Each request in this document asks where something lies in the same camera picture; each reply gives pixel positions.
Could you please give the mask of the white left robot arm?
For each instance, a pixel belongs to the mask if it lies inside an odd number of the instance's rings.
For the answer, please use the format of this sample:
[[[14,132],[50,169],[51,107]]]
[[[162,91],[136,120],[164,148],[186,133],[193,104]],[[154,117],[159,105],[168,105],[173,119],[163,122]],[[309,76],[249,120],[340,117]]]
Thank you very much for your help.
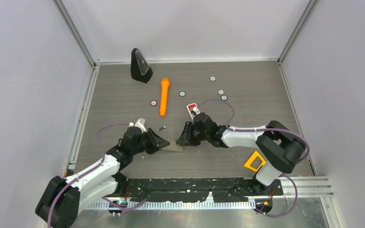
[[[71,176],[52,178],[42,197],[35,214],[50,228],[69,228],[78,215],[99,199],[113,194],[123,196],[127,189],[126,176],[121,170],[128,166],[133,157],[145,152],[153,154],[170,145],[151,128],[130,125],[118,143],[102,157]]]

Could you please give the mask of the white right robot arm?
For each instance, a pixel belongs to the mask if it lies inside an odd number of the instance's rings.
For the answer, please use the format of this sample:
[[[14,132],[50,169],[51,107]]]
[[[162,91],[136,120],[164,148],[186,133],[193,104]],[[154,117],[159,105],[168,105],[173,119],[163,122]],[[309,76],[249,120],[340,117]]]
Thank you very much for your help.
[[[278,121],[270,121],[261,127],[239,128],[228,124],[217,125],[206,113],[199,113],[191,122],[186,122],[176,144],[198,146],[202,141],[216,148],[254,148],[246,165],[251,169],[250,162],[261,159],[260,167],[253,169],[255,175],[252,182],[254,192],[259,195],[266,194],[281,174],[292,173],[307,150],[307,143],[299,134]]]

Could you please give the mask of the red white remote control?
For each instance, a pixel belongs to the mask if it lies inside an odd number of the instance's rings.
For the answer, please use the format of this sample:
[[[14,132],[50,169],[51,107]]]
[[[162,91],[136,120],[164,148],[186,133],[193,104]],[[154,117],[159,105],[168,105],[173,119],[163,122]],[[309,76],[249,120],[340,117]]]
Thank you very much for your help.
[[[188,113],[190,115],[190,118],[193,120],[194,117],[200,113],[200,110],[196,103],[192,103],[186,106]]]

